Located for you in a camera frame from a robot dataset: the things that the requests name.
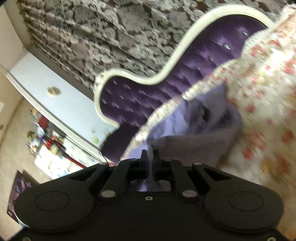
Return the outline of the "lavender zip hooded jacket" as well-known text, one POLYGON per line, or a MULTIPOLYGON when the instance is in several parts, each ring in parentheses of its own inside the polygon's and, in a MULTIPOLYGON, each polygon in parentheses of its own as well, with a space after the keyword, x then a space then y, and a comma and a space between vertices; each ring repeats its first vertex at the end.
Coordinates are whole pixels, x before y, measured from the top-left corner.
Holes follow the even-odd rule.
POLYGON ((178 107, 156 124, 127 158, 139 158, 146 150, 151 166, 153 151, 157 150, 161 159, 178 160, 184 166, 200 162, 217 167, 241 126, 239 113, 226 99, 226 85, 221 84, 190 101, 181 99, 178 107))

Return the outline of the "red vacuum cleaner tube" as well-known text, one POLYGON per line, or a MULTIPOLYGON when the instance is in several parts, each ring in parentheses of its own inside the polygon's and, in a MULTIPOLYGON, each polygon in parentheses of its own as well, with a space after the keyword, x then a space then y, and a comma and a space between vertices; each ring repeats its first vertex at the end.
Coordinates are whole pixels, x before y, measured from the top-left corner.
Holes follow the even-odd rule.
POLYGON ((79 166, 79 167, 81 167, 81 168, 83 168, 83 169, 85 169, 86 168, 86 166, 85 165, 83 165, 83 164, 81 164, 80 162, 78 162, 78 161, 76 161, 75 159, 73 159, 71 156, 69 156, 65 151, 63 151, 63 157, 64 158, 66 158, 66 159, 68 159, 69 161, 71 161, 71 162, 73 162, 74 164, 76 164, 77 166, 79 166))

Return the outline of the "white illustrated storage box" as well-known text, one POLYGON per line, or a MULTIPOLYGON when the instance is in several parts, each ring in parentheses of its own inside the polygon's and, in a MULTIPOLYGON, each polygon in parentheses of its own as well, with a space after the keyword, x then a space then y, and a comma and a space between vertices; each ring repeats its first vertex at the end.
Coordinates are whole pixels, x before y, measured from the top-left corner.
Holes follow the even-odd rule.
POLYGON ((70 160, 53 154, 45 145, 41 145, 34 164, 51 179, 57 179, 82 170, 80 166, 70 160))

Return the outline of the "white door with stickers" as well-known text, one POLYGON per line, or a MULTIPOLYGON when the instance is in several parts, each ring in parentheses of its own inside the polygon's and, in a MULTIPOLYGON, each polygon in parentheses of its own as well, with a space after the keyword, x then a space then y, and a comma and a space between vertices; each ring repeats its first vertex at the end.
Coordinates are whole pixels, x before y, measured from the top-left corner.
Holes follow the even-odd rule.
POLYGON ((1 56, 1 72, 19 93, 75 144, 106 162, 102 144, 114 126, 97 114, 93 100, 85 96, 34 55, 20 60, 1 56))

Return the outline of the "cluttered shelf with items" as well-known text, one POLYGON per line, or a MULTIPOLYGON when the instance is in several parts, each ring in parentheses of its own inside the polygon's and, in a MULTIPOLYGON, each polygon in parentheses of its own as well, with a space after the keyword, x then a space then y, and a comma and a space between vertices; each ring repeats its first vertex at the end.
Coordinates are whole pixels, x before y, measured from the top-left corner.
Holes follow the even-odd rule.
POLYGON ((31 117, 33 118, 34 129, 27 132, 27 146, 30 153, 36 156, 41 146, 46 144, 48 139, 64 144, 66 134, 56 127, 51 121, 45 118, 35 108, 28 109, 31 117))

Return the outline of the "floral quilted bedspread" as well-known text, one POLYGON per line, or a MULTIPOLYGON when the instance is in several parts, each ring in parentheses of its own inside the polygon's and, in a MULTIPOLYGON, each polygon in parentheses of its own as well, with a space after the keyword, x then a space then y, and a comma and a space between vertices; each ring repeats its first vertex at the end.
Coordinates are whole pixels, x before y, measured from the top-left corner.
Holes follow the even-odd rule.
POLYGON ((182 100, 200 97, 224 83, 226 98, 242 118, 242 129, 217 166, 267 186, 285 204, 279 230, 295 240, 295 5, 283 8, 273 27, 255 33, 240 58, 216 68, 180 98, 157 108, 125 149, 135 158, 182 100))

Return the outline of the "purple tufted headboard white frame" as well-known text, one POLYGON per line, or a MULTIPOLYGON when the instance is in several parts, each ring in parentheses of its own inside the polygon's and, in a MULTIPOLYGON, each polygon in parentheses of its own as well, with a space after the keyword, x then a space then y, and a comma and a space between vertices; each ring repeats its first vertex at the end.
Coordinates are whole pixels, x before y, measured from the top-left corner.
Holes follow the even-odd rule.
POLYGON ((102 155, 118 163, 132 137, 158 107, 184 93, 216 67, 240 57, 244 42, 272 25, 266 14, 249 6, 220 6, 187 30, 154 76, 144 77, 122 68, 99 73, 94 84, 96 112, 115 127, 101 146, 102 155))

